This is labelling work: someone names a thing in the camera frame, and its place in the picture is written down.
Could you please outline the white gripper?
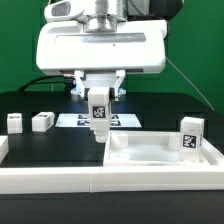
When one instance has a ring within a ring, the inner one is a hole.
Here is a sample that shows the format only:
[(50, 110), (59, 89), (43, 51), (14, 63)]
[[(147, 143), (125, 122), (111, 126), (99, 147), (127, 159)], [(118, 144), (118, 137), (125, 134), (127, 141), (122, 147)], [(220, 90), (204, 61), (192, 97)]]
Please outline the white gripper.
[(166, 36), (164, 20), (121, 22), (115, 32), (96, 33), (84, 32), (76, 21), (52, 22), (40, 32), (36, 63), (48, 75), (74, 71), (85, 101), (90, 88), (84, 71), (116, 70), (110, 88), (118, 101), (126, 94), (121, 87), (126, 72), (149, 74), (164, 69)]

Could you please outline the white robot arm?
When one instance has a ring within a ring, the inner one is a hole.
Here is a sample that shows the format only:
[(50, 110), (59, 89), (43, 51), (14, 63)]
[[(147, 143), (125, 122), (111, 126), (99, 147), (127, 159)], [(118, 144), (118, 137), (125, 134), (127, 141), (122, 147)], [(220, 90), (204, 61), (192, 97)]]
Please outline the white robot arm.
[(184, 0), (49, 0), (36, 63), (47, 75), (72, 75), (84, 96), (106, 87), (113, 98), (127, 74), (159, 73), (164, 40)]

